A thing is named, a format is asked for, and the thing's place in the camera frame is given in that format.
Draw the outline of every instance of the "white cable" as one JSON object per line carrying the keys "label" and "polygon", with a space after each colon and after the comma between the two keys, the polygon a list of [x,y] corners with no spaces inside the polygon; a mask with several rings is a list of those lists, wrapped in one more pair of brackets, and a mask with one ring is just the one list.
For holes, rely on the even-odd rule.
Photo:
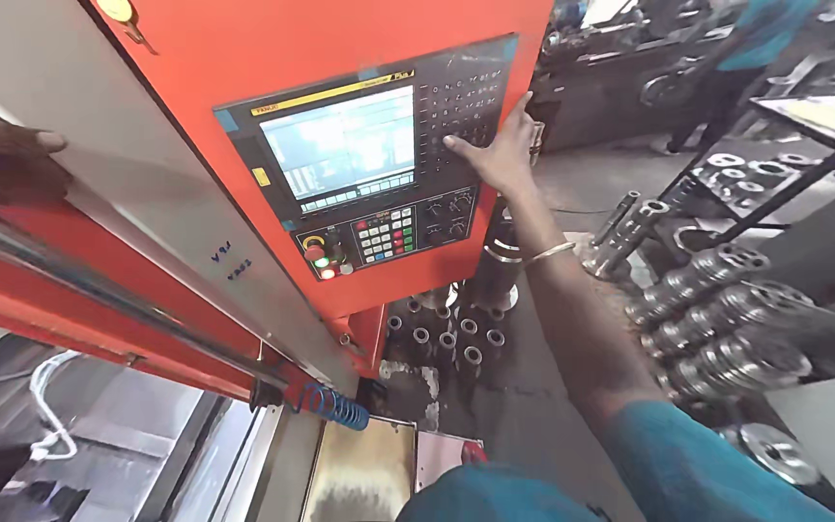
{"label": "white cable", "polygon": [[[30,458],[34,461],[55,461],[55,460],[62,460],[62,459],[71,459],[73,456],[76,456],[77,448],[76,442],[70,437],[70,432],[67,431],[66,427],[63,425],[52,409],[47,406],[47,403],[43,400],[43,392],[47,388],[47,383],[50,382],[50,377],[54,374],[54,371],[64,362],[77,357],[80,354],[79,352],[75,352],[73,350],[67,350],[63,353],[54,355],[52,358],[48,359],[47,361],[42,362],[34,369],[33,374],[30,374],[30,394],[34,397],[34,401],[37,403],[37,409],[39,410],[41,417],[45,421],[47,421],[55,430],[54,432],[48,433],[41,441],[35,442],[30,445]],[[67,447],[66,453],[57,453],[53,454],[50,452],[50,448],[53,444],[57,444],[58,441],[62,440],[63,444]]]}

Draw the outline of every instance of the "control panel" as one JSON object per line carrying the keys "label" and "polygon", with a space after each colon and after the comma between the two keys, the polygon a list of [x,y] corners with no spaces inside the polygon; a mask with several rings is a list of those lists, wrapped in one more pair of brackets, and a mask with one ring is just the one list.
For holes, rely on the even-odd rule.
{"label": "control panel", "polygon": [[215,109],[317,280],[466,239],[516,34]]}
{"label": "control panel", "polygon": [[466,187],[296,234],[302,255],[321,279],[386,263],[446,243],[466,239],[477,188]]}

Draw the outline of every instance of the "hand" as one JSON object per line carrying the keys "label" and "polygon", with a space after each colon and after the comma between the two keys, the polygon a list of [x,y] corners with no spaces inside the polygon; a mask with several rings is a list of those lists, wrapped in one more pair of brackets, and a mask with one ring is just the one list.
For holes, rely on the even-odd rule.
{"label": "hand", "polygon": [[48,154],[66,148],[63,136],[0,119],[0,204],[62,200],[72,176]]}
{"label": "hand", "polygon": [[509,199],[534,187],[531,176],[533,118],[524,111],[531,96],[533,93],[528,92],[520,97],[492,144],[486,148],[473,147],[456,136],[444,138],[447,148],[469,160],[485,183]]}

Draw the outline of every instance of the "bangle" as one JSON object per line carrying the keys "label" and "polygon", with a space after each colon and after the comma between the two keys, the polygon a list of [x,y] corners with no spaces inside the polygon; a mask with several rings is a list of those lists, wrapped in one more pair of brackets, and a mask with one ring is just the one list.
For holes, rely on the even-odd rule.
{"label": "bangle", "polygon": [[558,246],[554,246],[553,248],[547,250],[546,252],[540,253],[531,257],[527,261],[524,262],[524,266],[530,265],[531,263],[535,263],[544,257],[550,257],[551,255],[558,254],[564,250],[569,250],[570,248],[575,248],[575,243],[573,242],[566,242]]}

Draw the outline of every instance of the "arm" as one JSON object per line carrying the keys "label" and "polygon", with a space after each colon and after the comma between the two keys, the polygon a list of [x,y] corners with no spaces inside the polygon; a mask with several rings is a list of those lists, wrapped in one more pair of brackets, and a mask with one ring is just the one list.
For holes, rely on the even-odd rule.
{"label": "arm", "polygon": [[[566,241],[531,176],[533,119],[524,112],[530,97],[521,97],[490,147],[475,148],[455,136],[444,140],[507,199],[528,258]],[[569,397],[593,429],[631,401],[665,400],[572,250],[529,265],[527,278]]]}

